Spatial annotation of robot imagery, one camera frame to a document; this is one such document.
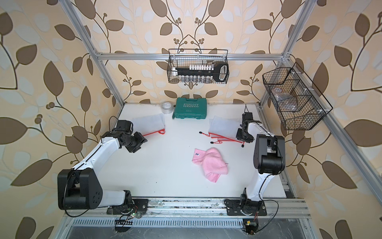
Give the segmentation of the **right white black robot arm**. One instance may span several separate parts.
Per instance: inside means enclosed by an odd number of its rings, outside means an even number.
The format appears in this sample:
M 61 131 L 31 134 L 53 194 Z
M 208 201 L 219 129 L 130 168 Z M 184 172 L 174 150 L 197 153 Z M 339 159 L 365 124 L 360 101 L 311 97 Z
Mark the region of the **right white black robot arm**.
M 263 199 L 269 182 L 286 167 L 285 138 L 265 129 L 260 121 L 253 119 L 251 112 L 242 114 L 242 124 L 236 138 L 244 143 L 255 143 L 255 173 L 250 184 L 244 189 L 241 200 L 259 202 Z

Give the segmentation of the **pink microfiber cloth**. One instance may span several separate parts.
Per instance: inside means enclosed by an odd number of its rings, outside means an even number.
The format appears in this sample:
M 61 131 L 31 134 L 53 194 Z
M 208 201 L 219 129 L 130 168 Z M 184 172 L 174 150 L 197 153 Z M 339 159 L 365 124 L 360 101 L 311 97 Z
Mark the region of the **pink microfiber cloth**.
M 192 162 L 202 167 L 206 179 L 210 182 L 216 183 L 221 175 L 228 174 L 228 163 L 215 147 L 207 151 L 195 149 Z

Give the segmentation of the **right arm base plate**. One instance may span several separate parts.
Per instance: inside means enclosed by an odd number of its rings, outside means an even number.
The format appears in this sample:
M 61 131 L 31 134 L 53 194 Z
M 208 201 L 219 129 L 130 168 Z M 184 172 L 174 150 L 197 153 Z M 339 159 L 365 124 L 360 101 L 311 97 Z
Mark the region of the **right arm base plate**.
M 228 216 L 266 216 L 267 210 L 263 201 L 225 199 Z

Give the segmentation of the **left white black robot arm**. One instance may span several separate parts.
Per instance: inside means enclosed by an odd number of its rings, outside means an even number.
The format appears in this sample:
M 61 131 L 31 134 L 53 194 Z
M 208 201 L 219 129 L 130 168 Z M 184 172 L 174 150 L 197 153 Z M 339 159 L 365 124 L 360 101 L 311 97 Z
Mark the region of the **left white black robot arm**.
M 97 175 L 117 150 L 125 147 L 128 152 L 135 153 L 146 142 L 139 132 L 106 132 L 88 156 L 58 174 L 58 207 L 61 210 L 90 210 L 133 205 L 130 191 L 103 189 Z

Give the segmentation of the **clear mesh document bag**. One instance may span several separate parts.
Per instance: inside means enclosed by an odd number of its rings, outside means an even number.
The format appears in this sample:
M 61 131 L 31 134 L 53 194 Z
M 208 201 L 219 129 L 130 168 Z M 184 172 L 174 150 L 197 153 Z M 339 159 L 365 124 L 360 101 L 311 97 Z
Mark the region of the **clear mesh document bag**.
M 239 119 L 226 119 L 215 116 L 210 119 L 210 128 L 208 133 L 202 131 L 199 134 L 205 135 L 213 139 L 211 144 L 222 144 L 224 142 L 237 142 L 244 147 L 245 142 L 237 139 L 237 131 L 239 130 L 241 122 Z

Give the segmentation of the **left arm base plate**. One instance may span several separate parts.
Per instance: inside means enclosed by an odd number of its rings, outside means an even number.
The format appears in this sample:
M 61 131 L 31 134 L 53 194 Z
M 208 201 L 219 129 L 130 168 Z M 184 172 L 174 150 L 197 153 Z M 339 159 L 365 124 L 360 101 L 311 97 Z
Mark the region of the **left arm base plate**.
M 148 210 L 148 203 L 148 199 L 133 198 L 130 201 L 126 201 L 123 205 L 108 207 L 106 213 L 108 215 L 134 215 L 136 217 L 136 214 L 138 214 L 142 216 L 145 215 Z

